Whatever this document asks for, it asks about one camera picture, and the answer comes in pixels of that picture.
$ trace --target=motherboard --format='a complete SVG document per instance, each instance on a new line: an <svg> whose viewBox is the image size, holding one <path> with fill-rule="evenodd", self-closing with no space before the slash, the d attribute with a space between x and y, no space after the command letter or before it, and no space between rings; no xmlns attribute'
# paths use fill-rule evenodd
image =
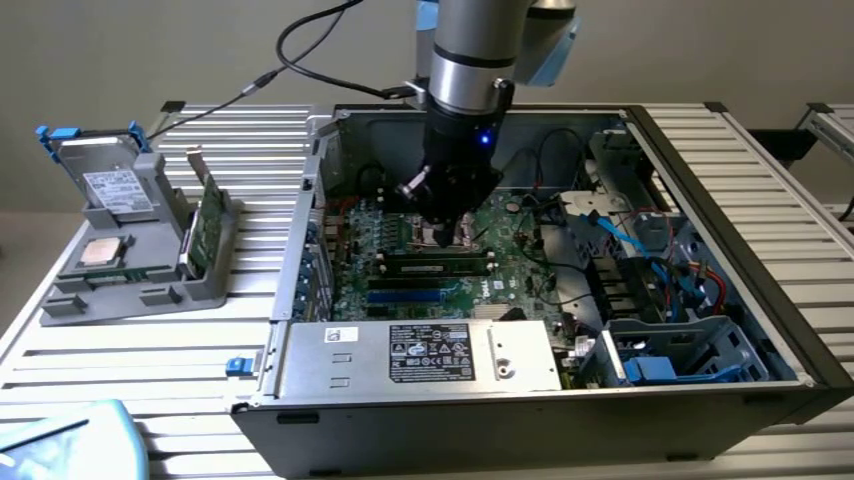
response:
<svg viewBox="0 0 854 480"><path fill-rule="evenodd" d="M542 256L542 241L525 208L525 194L495 192L441 248L417 213L390 212L377 199L345 199L326 221L334 319L539 319L558 335L565 314L549 267L530 259Z"/></svg>

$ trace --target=red cable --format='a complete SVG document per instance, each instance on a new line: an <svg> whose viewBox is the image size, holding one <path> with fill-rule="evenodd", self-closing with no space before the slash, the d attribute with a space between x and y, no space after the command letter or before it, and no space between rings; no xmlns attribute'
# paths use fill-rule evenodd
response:
<svg viewBox="0 0 854 480"><path fill-rule="evenodd" d="M689 267L692 270L700 271L698 264L689 264ZM721 275L718 275L712 269L706 269L706 274L718 285L718 298L716 299L716 303L712 307L712 313L718 315L721 313L721 308L724 307L724 300L726 299L726 282L724 281L724 278L721 278Z"/></svg>

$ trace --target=blue tab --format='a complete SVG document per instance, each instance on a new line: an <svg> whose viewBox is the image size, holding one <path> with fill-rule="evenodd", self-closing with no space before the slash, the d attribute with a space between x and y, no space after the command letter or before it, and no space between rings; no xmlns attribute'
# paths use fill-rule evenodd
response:
<svg viewBox="0 0 854 480"><path fill-rule="evenodd" d="M720 372L678 376L668 357L634 357L624 363L626 379L636 385L673 385L738 382L741 365L730 365Z"/></svg>
<svg viewBox="0 0 854 480"><path fill-rule="evenodd" d="M227 377L249 377L253 376L253 364L255 362L251 358L235 357L229 360L226 364L226 376Z"/></svg>
<svg viewBox="0 0 854 480"><path fill-rule="evenodd" d="M439 2L419 1L418 11L415 13L415 30L434 30L439 25Z"/></svg>
<svg viewBox="0 0 854 480"><path fill-rule="evenodd" d="M39 143L42 144L42 146L44 147L44 149L48 151L48 155L51 156L51 160L54 160L54 163L59 163L59 155L56 155L56 151L54 150L54 147L51 146L51 137L48 136L48 126L47 125L40 125L36 128L36 135L39 136Z"/></svg>
<svg viewBox="0 0 854 480"><path fill-rule="evenodd" d="M136 139L141 151L143 153L151 153L151 145L149 144L149 138L146 138L146 130L143 130L143 127L141 127L136 122L131 122L131 125L128 126L128 132Z"/></svg>
<svg viewBox="0 0 854 480"><path fill-rule="evenodd" d="M80 129L78 127L63 127L54 130L51 133L51 140L71 140L80 136Z"/></svg>

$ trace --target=black cable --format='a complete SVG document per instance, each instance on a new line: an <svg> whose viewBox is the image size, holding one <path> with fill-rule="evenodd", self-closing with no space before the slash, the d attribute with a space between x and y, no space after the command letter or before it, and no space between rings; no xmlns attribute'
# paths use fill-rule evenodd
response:
<svg viewBox="0 0 854 480"><path fill-rule="evenodd" d="M238 95L235 98L233 98L231 100L229 100L226 103L223 103L222 105L218 105L217 107L211 108L210 110L206 110L205 112L202 112L199 115L195 115L190 118L186 118L185 120L173 123L171 125L163 127L161 130L158 130L155 133L153 133L151 135L149 135L149 140L154 140L155 138L158 138L161 135L163 135L166 132L169 132L170 130L173 130L174 128L181 127L182 125L185 125L187 122L193 122L195 120L199 120L202 117L207 117L210 114L213 114L214 112L221 111L223 108L233 106L235 103L238 103L241 100L243 100L246 98L246 94L243 92L241 92L241 95Z"/></svg>
<svg viewBox="0 0 854 480"><path fill-rule="evenodd" d="M475 238L471 239L473 242L475 242L485 234L486 232L490 231L490 225L487 225L483 230L481 230L481 233L478 235L475 235Z"/></svg>
<svg viewBox="0 0 854 480"><path fill-rule="evenodd" d="M578 144L578 159L577 159L577 176L578 176L578 169L584 167L584 161L585 161L585 141L582 140L581 135L578 134L578 132L576 130L573 130L570 127L561 127L561 128L555 128L554 130L550 130L546 133L546 136L543 137L543 139L539 141L539 146L537 147L537 152L535 152L535 157L537 157L537 165L535 165L535 189L539 188L543 184L545 181L545 175L543 175L543 150L546 148L546 143L549 142L549 139L557 135L558 133L569 133L570 135L573 135L573 138L576 139L576 143Z"/></svg>
<svg viewBox="0 0 854 480"><path fill-rule="evenodd" d="M338 16L335 17L335 19L333 20L333 23L330 23L330 26L326 28L326 31L323 32L323 34L318 37L318 39L314 41L314 43L309 46L309 48L306 50L303 50L303 52L297 56L297 58L294 59L294 62L299 62L303 58L306 58L309 56L309 54L311 52L315 51L315 49L321 46L321 44L326 41L326 39L329 38L330 34L333 33L333 30L335 30L335 27L338 26L338 22L341 21L342 17L345 16L345 11L342 10L338 14ZM258 77L255 79L255 81L241 91L241 94L233 98L231 100L229 100L226 103L223 103L222 105L218 105L217 107L211 108L210 110L206 110L205 112L202 112L199 115L195 115L190 118L186 118L185 120L173 123L171 125L163 127L161 130L158 130L155 133L153 133L151 135L149 135L149 140L154 140L157 137L159 137L161 135L163 135L166 132L169 132L170 130L173 130L174 128L181 127L182 125L185 125L189 122L194 122L197 120L199 120L203 117L207 117L209 115L211 115L213 113L221 111L223 108L230 107L231 105L234 105L235 103L238 103L241 100L243 100L246 97L249 97L250 95L253 95L255 92L258 92L262 88L265 88L267 85L270 85L270 82L273 82L275 80L275 78L279 76L279 74L282 72L285 72L289 69L287 65L283 65L275 69L273 69L271 71L269 71L267 73L265 73L261 77Z"/></svg>
<svg viewBox="0 0 854 480"><path fill-rule="evenodd" d="M345 12L347 9L355 7L357 5L359 5L365 0L350 0L349 2L338 5L337 7L333 7L327 10L323 10L318 13L314 13L303 18L301 18L299 20L297 20L291 25L287 26L287 28L282 31L282 33L279 34L279 39L277 40L277 56L279 57L279 61L282 62L282 64L290 68L291 70L294 70L297 73L299 73L301 75L305 75L306 77L318 80L323 83L329 83L330 85L335 85L338 87L342 88L347 88L350 90L355 90L358 92L363 92L367 93L369 95L374 95L375 97L383 98L383 99L390 99L390 98L399 98L401 95L399 94L394 94L391 91L382 91L378 90L375 88L371 88L366 85L362 85L359 83L354 83L354 82L349 82L347 80L341 80L338 78L330 77L329 75L323 75L318 72L314 72L311 70L309 70L305 67L301 67L299 65L297 65L297 61L289 59L285 56L285 41L287 40L289 36L294 33L294 31L302 27L303 25L306 25L310 22L314 22L315 20L319 20L321 18L329 17L330 15L334 15L339 12Z"/></svg>
<svg viewBox="0 0 854 480"><path fill-rule="evenodd" d="M542 206L546 206L549 203L555 203L555 202L561 202L561 200L546 202L546 203L538 205L538 208L542 207ZM517 226L517 231L513 234L514 242L517 240L517 235L519 234L519 231L522 230L522 224L525 224L525 220L527 219L530 213L531 213L531 210L529 210L522 216L522 220L519 221L519 225ZM529 254L529 252L525 251L525 246L523 245L517 244L517 246L519 247L519 252L522 252L522 255L525 256L525 258L527 258L529 261L537 263L538 265L541 265L543 267L566 267L566 268L572 268L573 270L576 270L580 273L586 273L585 269L582 267L580 267L577 265L573 265L572 263L550 262L547 260L539 260L539 259L534 258Z"/></svg>
<svg viewBox="0 0 854 480"><path fill-rule="evenodd" d="M585 293L584 295L580 295L576 298L570 298L569 300L566 300L565 302L550 302L549 300L546 300L543 298L543 284L546 282L542 282L539 284L539 287L537 288L537 299L543 302L546 305L551 305L553 307L561 307L563 305L566 305L568 303L573 303L573 302L578 302L582 298L588 298L588 297L593 297L593 293Z"/></svg>
<svg viewBox="0 0 854 480"><path fill-rule="evenodd" d="M854 212L854 197L852 197L852 201L849 202L849 208L845 209L842 215L840 216L840 221L845 222L852 216L852 212Z"/></svg>

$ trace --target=blue latch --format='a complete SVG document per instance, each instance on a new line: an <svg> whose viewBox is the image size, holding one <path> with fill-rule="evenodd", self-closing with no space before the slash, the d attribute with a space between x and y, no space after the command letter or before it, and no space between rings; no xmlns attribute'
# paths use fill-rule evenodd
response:
<svg viewBox="0 0 854 480"><path fill-rule="evenodd" d="M229 360L226 364L226 376L227 377L251 377L253 376L253 366L255 364L255 360L253 358L246 357L235 357Z"/></svg>
<svg viewBox="0 0 854 480"><path fill-rule="evenodd" d="M128 126L128 133L131 134L131 136L136 140L136 143L139 144L141 152L151 153L151 145L149 144L149 139L146 138L146 131L143 130L143 127L138 125L136 122L131 122L131 125Z"/></svg>
<svg viewBox="0 0 854 480"><path fill-rule="evenodd" d="M51 146L51 136L48 135L48 126L47 125L42 125L36 128L36 135L39 136L39 143L42 144L42 146L44 147L44 149L48 151L48 155L51 156L51 160L54 160L54 163L59 163L59 155L56 155L56 151L54 150L54 147Z"/></svg>
<svg viewBox="0 0 854 480"><path fill-rule="evenodd" d="M634 385L673 385L677 383L738 382L741 365L730 365L717 373L678 376L668 357L634 357L624 362L626 378Z"/></svg>
<svg viewBox="0 0 854 480"><path fill-rule="evenodd" d="M71 140L72 138L78 138L80 131L78 127L56 128L51 133L51 140Z"/></svg>

